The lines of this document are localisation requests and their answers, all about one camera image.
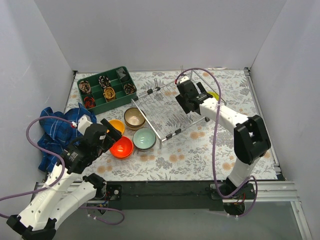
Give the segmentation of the yellow bowl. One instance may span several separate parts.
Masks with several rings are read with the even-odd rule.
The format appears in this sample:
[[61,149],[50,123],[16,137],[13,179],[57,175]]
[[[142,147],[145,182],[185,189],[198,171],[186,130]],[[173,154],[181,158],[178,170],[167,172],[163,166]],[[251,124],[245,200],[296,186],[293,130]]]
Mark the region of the yellow bowl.
[[120,131],[120,133],[123,135],[125,132],[125,125],[121,120],[118,119],[112,119],[109,121],[109,123],[118,131]]

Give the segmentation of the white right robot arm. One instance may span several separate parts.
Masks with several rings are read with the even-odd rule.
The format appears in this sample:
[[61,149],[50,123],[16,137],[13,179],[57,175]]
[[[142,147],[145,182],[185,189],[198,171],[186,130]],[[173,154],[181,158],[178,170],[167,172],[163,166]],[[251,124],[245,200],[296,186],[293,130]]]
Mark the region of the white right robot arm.
[[194,84],[185,77],[175,84],[179,91],[176,100],[186,114],[195,112],[232,133],[235,165],[226,182],[215,187],[222,198],[239,198],[245,192],[244,185],[252,177],[255,165],[271,148],[263,118],[259,115],[249,117],[232,110],[206,92],[200,82]]

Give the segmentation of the lime green bowl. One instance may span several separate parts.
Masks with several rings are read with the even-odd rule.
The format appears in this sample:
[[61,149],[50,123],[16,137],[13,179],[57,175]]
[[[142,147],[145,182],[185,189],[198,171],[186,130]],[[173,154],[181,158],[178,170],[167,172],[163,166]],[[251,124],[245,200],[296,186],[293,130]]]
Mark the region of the lime green bowl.
[[208,91],[208,94],[210,94],[213,98],[215,98],[217,101],[220,100],[219,94],[214,91]]

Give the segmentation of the pale green bowl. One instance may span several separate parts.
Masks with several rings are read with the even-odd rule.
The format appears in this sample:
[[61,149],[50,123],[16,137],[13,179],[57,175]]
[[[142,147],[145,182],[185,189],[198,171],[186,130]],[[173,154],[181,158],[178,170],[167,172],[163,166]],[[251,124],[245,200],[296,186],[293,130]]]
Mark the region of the pale green bowl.
[[156,144],[157,136],[152,129],[143,127],[135,132],[132,142],[140,151],[147,151]]

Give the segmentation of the black patterned bowl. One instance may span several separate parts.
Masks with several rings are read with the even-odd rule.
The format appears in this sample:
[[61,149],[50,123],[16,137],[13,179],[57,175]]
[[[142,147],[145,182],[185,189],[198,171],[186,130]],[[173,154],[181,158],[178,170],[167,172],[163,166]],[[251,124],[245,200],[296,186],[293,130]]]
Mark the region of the black patterned bowl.
[[124,122],[130,128],[139,128],[145,124],[146,119],[138,108],[131,107],[124,112]]

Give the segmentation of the orange bowl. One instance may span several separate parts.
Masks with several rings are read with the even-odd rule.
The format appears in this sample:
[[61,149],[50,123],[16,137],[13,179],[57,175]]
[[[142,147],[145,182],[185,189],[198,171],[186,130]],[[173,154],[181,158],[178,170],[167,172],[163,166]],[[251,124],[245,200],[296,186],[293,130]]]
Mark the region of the orange bowl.
[[111,154],[118,160],[124,160],[132,155],[133,151],[111,151]]
[[122,136],[110,149],[110,153],[113,151],[119,152],[131,152],[134,150],[133,142],[126,136]]

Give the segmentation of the beige ceramic bowl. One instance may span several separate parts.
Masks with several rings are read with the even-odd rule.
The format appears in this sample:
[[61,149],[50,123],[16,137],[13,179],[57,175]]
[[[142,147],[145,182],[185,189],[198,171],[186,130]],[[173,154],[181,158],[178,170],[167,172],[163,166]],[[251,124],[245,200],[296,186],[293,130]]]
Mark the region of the beige ceramic bowl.
[[144,118],[139,118],[134,116],[130,118],[125,118],[124,121],[126,126],[133,131],[137,131],[141,129],[146,123],[146,120]]

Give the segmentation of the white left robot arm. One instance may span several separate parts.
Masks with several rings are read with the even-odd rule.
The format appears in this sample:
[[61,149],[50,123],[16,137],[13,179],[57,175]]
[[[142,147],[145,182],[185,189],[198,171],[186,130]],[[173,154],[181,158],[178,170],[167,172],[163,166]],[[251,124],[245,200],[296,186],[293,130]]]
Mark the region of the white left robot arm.
[[57,162],[43,187],[31,194],[33,200],[19,214],[6,218],[6,223],[24,240],[51,240],[61,223],[85,202],[101,200],[107,193],[107,181],[92,173],[84,176],[76,190],[64,196],[77,180],[103,153],[122,137],[109,121],[91,122],[85,115],[78,122],[69,121],[81,136],[55,154]]

